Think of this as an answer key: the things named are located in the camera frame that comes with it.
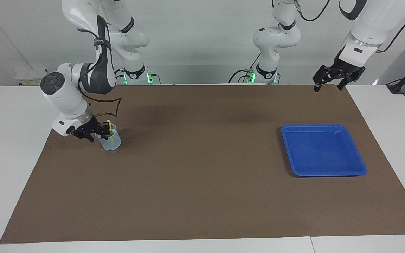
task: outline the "blue container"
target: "blue container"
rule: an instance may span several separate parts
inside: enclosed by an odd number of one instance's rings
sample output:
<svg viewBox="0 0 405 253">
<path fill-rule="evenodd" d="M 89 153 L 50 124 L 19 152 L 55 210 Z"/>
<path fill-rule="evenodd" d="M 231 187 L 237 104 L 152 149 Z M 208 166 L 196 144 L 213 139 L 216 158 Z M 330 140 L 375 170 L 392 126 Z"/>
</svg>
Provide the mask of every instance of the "blue container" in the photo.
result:
<svg viewBox="0 0 405 253">
<path fill-rule="evenodd" d="M 342 125 L 284 125 L 281 132 L 291 169 L 298 176 L 361 176 L 367 172 Z"/>
<path fill-rule="evenodd" d="M 103 145 L 103 148 L 106 149 L 107 151 L 113 151 L 119 148 L 121 145 L 121 138 L 120 135 L 118 134 L 117 131 L 117 126 L 112 124 L 112 134 L 106 139 L 101 138 L 100 135 L 95 134 L 96 138 L 99 139 L 101 144 Z"/>
</svg>

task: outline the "table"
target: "table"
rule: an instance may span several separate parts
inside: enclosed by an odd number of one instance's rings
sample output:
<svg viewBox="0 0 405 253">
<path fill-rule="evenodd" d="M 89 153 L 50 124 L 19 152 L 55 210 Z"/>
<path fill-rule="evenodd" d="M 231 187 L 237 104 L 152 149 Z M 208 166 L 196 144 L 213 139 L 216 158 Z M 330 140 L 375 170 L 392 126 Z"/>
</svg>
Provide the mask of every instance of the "table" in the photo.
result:
<svg viewBox="0 0 405 253">
<path fill-rule="evenodd" d="M 405 187 L 405 97 L 384 86 L 347 87 Z M 39 87 L 0 87 L 0 238 L 45 145 L 56 112 Z M 405 252 L 405 235 L 65 242 L 0 245 L 0 252 Z"/>
</svg>

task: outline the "black cable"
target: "black cable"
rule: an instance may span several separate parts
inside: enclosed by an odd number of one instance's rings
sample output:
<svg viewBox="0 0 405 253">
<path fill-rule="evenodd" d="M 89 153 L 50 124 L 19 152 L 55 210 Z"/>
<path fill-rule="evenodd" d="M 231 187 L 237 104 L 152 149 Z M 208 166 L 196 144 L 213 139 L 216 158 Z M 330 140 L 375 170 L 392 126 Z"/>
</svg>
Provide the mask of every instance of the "black cable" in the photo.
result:
<svg viewBox="0 0 405 253">
<path fill-rule="evenodd" d="M 393 42 L 397 39 L 398 35 L 402 32 L 402 30 L 404 30 L 405 28 L 405 24 L 401 27 L 401 29 L 397 32 L 397 34 L 395 35 L 395 37 L 392 39 L 392 41 L 389 43 L 389 45 L 387 46 L 387 48 L 385 48 L 384 50 L 378 50 L 376 51 L 376 53 L 384 53 L 385 51 L 387 51 L 390 46 L 393 44 Z"/>
<path fill-rule="evenodd" d="M 240 79 L 242 79 L 242 78 L 244 78 L 244 79 L 243 79 L 243 81 L 242 81 L 241 83 L 244 83 L 246 77 L 248 77 L 248 75 L 241 76 L 241 77 L 238 79 L 237 83 L 240 83 Z"/>
<path fill-rule="evenodd" d="M 93 36 L 95 36 L 96 38 L 99 38 L 95 33 L 91 32 L 91 31 L 89 31 L 89 30 L 85 30 L 85 29 L 77 29 L 77 30 L 78 30 L 79 32 L 89 32 L 89 33 L 93 34 Z M 95 67 L 98 66 L 99 63 L 101 63 L 102 58 L 103 58 L 103 54 L 100 53 L 100 54 L 99 54 L 99 57 L 98 57 L 98 60 L 96 60 L 95 64 L 94 64 L 90 69 L 87 69 L 87 70 L 79 77 L 79 79 L 77 80 L 77 89 L 79 90 L 79 92 L 80 92 L 84 97 L 86 97 L 87 99 L 90 99 L 90 100 L 92 100 L 92 101 L 95 101 L 95 102 L 110 103 L 110 102 L 116 102 L 116 101 L 118 101 L 117 109 L 116 109 L 116 111 L 115 111 L 115 114 L 110 113 L 110 112 L 103 112 L 103 113 L 100 113 L 100 114 L 95 114 L 95 115 L 93 115 L 93 117 L 99 117 L 99 116 L 103 116 L 103 115 L 112 115 L 112 116 L 114 116 L 114 117 L 118 117 L 118 108 L 120 107 L 120 103 L 121 103 L 122 98 L 111 99 L 111 100 L 95 99 L 95 98 L 92 98 L 92 97 L 90 97 L 90 96 L 87 96 L 85 93 L 82 92 L 82 89 L 81 89 L 81 83 L 82 83 L 81 78 L 82 78 L 84 75 L 88 75 L 88 73 L 89 73 L 90 71 L 92 71 L 93 69 L 95 69 Z"/>
<path fill-rule="evenodd" d="M 94 32 L 92 32 L 92 31 L 89 31 L 89 30 L 85 30 L 85 29 L 77 29 L 79 32 L 88 32 L 88 33 L 91 33 L 93 36 L 95 36 L 96 38 L 98 38 L 98 36 L 94 33 Z"/>
<path fill-rule="evenodd" d="M 254 60 L 254 62 L 251 64 L 251 67 L 249 67 L 250 69 L 252 69 L 252 66 L 254 66 L 254 64 L 256 64 L 257 59 L 259 59 L 259 57 L 260 57 L 260 54 L 261 54 L 261 53 L 259 53 L 259 55 L 256 57 L 256 59 Z"/>
<path fill-rule="evenodd" d="M 306 19 L 306 18 L 302 15 L 302 11 L 299 11 L 299 16 L 301 16 L 302 19 L 304 19 L 305 21 L 308 21 L 308 22 L 315 21 L 315 20 L 317 20 L 317 19 L 321 16 L 321 14 L 323 14 L 324 10 L 326 10 L 326 7 L 328 7 L 328 4 L 329 4 L 330 1 L 331 1 L 331 0 L 328 0 L 328 1 L 326 2 L 326 4 L 324 5 L 323 9 L 322 9 L 321 12 L 320 12 L 320 14 L 318 14 L 318 16 L 316 16 L 314 19 Z"/>
<path fill-rule="evenodd" d="M 151 77 L 158 77 L 159 78 L 159 84 L 162 84 L 162 81 L 160 80 L 160 77 L 158 74 L 151 74 Z"/>
<path fill-rule="evenodd" d="M 279 75 L 278 84 L 277 84 L 277 85 L 279 85 L 279 82 L 281 81 L 281 74 L 277 73 L 276 75 Z"/>
<path fill-rule="evenodd" d="M 231 76 L 231 78 L 229 79 L 229 82 L 228 82 L 228 83 L 230 83 L 230 82 L 232 81 L 232 79 L 233 79 L 238 73 L 240 73 L 240 72 L 244 72 L 244 70 L 241 69 L 241 70 L 236 71 L 236 72 Z"/>
<path fill-rule="evenodd" d="M 398 81 L 400 81 L 400 80 L 402 80 L 402 78 L 401 78 L 401 79 L 398 79 L 398 80 L 391 81 L 391 82 L 387 83 L 386 85 L 389 85 L 389 84 L 394 83 L 394 82 L 398 82 Z"/>
<path fill-rule="evenodd" d="M 81 88 L 82 81 L 81 81 L 81 78 L 82 78 L 84 75 L 88 75 L 88 73 L 89 73 L 90 71 L 92 71 L 92 70 L 101 62 L 102 55 L 103 55 L 103 54 L 101 53 L 101 54 L 99 55 L 98 60 L 96 61 L 96 63 L 95 63 L 90 69 L 87 69 L 87 70 L 79 77 L 79 79 L 77 80 L 77 89 L 79 90 L 79 92 L 80 92 L 84 97 L 86 97 L 87 99 L 90 99 L 90 100 L 92 100 L 92 101 L 95 101 L 95 102 L 109 103 L 109 102 L 116 102 L 116 101 L 118 101 L 117 110 L 116 110 L 115 114 L 110 113 L 110 112 L 103 112 L 103 113 L 94 115 L 94 117 L 99 117 L 99 116 L 102 116 L 102 115 L 112 115 L 112 116 L 114 116 L 114 117 L 118 117 L 118 108 L 119 108 L 119 106 L 120 106 L 120 103 L 121 103 L 122 98 L 112 99 L 112 100 L 100 100 L 100 99 L 95 99 L 95 98 L 92 98 L 92 97 L 90 97 L 90 96 L 87 96 L 85 93 L 82 92 L 82 88 Z"/>
<path fill-rule="evenodd" d="M 119 76 L 115 77 L 115 83 L 117 83 L 117 80 L 118 80 L 119 77 L 123 77 L 123 78 L 124 78 L 124 75 L 119 75 Z"/>
</svg>

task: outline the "white robotic arm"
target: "white robotic arm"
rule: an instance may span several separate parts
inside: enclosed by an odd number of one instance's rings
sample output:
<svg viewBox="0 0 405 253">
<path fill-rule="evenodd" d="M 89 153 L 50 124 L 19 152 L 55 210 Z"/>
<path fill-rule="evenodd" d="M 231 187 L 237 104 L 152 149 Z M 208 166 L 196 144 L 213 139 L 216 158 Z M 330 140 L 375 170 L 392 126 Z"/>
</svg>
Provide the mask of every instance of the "white robotic arm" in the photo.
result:
<svg viewBox="0 0 405 253">
<path fill-rule="evenodd" d="M 106 23 L 99 15 L 100 3 L 105 15 L 114 24 Z M 121 56 L 129 79 L 137 82 L 147 80 L 144 78 L 147 76 L 146 67 L 135 48 L 148 45 L 149 36 L 142 27 L 134 24 L 124 0 L 63 0 L 62 11 L 79 31 L 95 36 L 97 61 L 91 64 L 61 64 L 56 72 L 42 79 L 40 88 L 46 100 L 59 111 L 52 128 L 63 136 L 73 134 L 93 142 L 91 133 L 105 138 L 110 132 L 106 124 L 99 123 L 93 116 L 81 93 L 107 94 L 114 88 L 116 78 L 112 49 Z"/>
<path fill-rule="evenodd" d="M 333 65 L 321 66 L 313 76 L 316 92 L 334 79 L 342 79 L 339 90 L 357 81 L 365 71 L 365 63 L 405 17 L 405 0 L 341 0 L 339 7 L 347 19 L 354 21 L 354 26 Z"/>
<path fill-rule="evenodd" d="M 264 27 L 254 33 L 254 45 L 261 54 L 254 66 L 256 82 L 272 83 L 275 80 L 280 55 L 277 48 L 296 46 L 301 32 L 296 26 L 294 0 L 274 0 L 273 17 L 277 27 Z"/>
</svg>

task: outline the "brown mat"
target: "brown mat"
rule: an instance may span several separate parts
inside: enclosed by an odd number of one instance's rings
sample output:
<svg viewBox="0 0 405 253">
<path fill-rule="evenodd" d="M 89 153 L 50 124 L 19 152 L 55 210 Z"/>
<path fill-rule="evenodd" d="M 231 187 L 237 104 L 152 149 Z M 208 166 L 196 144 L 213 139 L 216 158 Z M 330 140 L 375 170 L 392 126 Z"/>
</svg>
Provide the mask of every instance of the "brown mat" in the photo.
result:
<svg viewBox="0 0 405 253">
<path fill-rule="evenodd" d="M 347 91 L 133 86 L 97 97 L 118 96 L 122 146 L 52 132 L 1 243 L 405 234 L 405 190 Z M 345 125 L 368 173 L 298 178 L 285 124 Z"/>
</svg>

